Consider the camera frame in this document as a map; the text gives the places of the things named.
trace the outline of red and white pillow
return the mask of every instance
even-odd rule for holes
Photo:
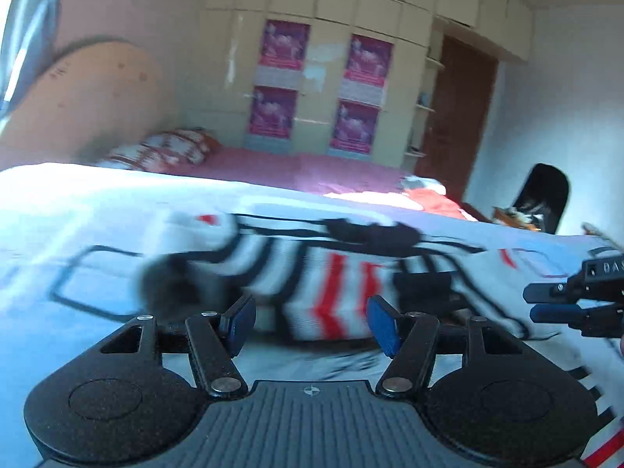
[[[167,173],[177,165],[198,165],[221,144],[203,128],[166,131],[143,143],[120,146],[98,161],[97,167]]]

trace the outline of metal screw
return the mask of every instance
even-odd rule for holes
[[[407,378],[395,376],[386,378],[381,386],[388,392],[407,392],[413,387],[413,384]]]
[[[234,392],[235,390],[240,389],[241,386],[242,383],[240,382],[240,380],[237,380],[236,378],[231,378],[229,376],[217,378],[213,381],[213,383],[210,384],[210,387],[212,387],[213,390],[216,390],[216,392],[222,392],[224,394]]]

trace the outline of chair backrest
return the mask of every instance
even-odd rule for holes
[[[538,163],[528,175],[514,207],[523,211],[526,206],[545,206],[545,209],[539,209],[544,214],[544,228],[548,234],[554,234],[566,209],[569,194],[567,176],[556,167]]]

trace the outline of brown wooden door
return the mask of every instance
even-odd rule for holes
[[[436,79],[431,108],[422,140],[424,158],[414,174],[434,178],[447,197],[462,199],[479,151],[488,115],[498,60],[469,45],[444,37],[442,65]]]

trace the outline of curtain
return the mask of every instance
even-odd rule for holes
[[[0,46],[0,117],[52,64],[59,0],[12,0]]]

